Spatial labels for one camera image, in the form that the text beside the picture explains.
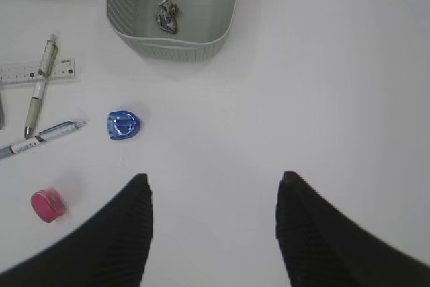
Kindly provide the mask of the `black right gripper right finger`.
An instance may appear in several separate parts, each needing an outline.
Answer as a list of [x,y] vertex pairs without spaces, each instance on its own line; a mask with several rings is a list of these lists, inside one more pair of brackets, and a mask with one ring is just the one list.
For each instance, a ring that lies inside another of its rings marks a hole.
[[428,286],[429,266],[354,223],[293,171],[283,174],[275,234],[291,286]]

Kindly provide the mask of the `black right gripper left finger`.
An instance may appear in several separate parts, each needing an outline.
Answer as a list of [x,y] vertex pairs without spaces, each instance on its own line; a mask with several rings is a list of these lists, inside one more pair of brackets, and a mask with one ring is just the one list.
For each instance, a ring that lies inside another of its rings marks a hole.
[[138,174],[70,235],[1,273],[1,285],[139,286],[152,238],[152,191]]

